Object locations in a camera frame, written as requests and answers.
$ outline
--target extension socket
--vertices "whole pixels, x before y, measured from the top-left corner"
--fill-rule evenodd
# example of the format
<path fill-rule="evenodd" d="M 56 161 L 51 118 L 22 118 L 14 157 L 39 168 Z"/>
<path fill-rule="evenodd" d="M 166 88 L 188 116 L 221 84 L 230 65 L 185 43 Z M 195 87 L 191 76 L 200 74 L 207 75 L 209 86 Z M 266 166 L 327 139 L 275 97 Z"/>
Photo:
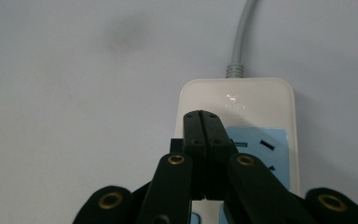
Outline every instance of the extension socket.
<path fill-rule="evenodd" d="M 299 193 L 295 101 L 293 90 L 285 81 L 270 77 L 190 81 L 183 87 L 180 95 L 175 138 L 183 137 L 183 116 L 194 110 L 206 110 L 219 116 L 231 138 L 235 138 L 232 134 L 241 138 L 246 132 L 254 133 L 255 131 L 241 130 L 252 127 L 261 128 L 257 129 L 258 132 L 266 135 L 270 134 L 268 129 L 285 131 L 289 158 L 289 189 L 294 194 Z M 193 211 L 201 215 L 203 223 L 218 223 L 220 204 L 221 202 L 195 201 Z"/>

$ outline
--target gray cable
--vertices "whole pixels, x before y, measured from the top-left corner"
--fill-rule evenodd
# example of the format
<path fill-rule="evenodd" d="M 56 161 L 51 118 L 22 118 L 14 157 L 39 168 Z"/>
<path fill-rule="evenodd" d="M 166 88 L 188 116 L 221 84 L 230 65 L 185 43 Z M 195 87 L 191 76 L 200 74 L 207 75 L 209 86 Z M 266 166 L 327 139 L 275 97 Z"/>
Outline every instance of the gray cable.
<path fill-rule="evenodd" d="M 235 36 L 234 49 L 232 51 L 231 63 L 227 67 L 226 77 L 243 77 L 242 46 L 245 36 L 245 27 L 247 19 L 255 5 L 256 0 L 247 0 L 245 8 L 241 14 L 238 25 L 237 35 Z"/>

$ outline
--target white surface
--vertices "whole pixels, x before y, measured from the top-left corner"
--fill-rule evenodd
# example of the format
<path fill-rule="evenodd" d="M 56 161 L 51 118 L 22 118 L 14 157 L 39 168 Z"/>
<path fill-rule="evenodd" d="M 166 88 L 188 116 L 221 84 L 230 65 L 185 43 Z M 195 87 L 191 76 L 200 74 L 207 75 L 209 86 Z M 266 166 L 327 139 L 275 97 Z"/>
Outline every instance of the white surface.
<path fill-rule="evenodd" d="M 0 223 L 70 223 L 148 181 L 179 93 L 224 77 L 244 1 L 0 0 Z M 250 77 L 294 89 L 301 191 L 358 203 L 358 1 L 260 0 Z"/>
<path fill-rule="evenodd" d="M 225 127 L 263 127 L 284 129 L 288 136 L 290 191 L 299 194 L 296 141 L 295 99 L 292 88 L 278 78 L 215 78 L 190 81 L 183 87 L 176 118 L 175 138 L 183 137 L 183 117 L 194 110 L 206 110 L 219 116 Z M 205 203 L 193 203 L 193 211 L 204 223 L 218 223 L 204 215 L 214 209 Z"/>

